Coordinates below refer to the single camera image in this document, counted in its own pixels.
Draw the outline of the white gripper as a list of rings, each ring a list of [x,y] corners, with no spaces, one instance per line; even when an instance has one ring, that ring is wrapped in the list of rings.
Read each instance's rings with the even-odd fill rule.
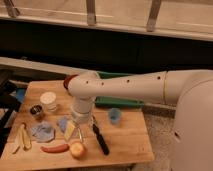
[[[92,98],[80,99],[75,97],[71,104],[71,118],[77,124],[83,124],[89,121],[88,126],[92,130],[96,122],[94,117],[91,117],[92,109],[93,109]],[[68,121],[64,133],[64,138],[66,141],[68,141],[71,138],[74,130],[75,124],[72,121]]]

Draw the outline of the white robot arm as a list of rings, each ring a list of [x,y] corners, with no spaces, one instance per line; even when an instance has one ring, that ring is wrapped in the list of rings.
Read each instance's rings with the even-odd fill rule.
[[[213,171],[213,70],[178,70],[102,79],[94,71],[70,75],[71,113],[82,122],[97,96],[176,107],[171,171]]]

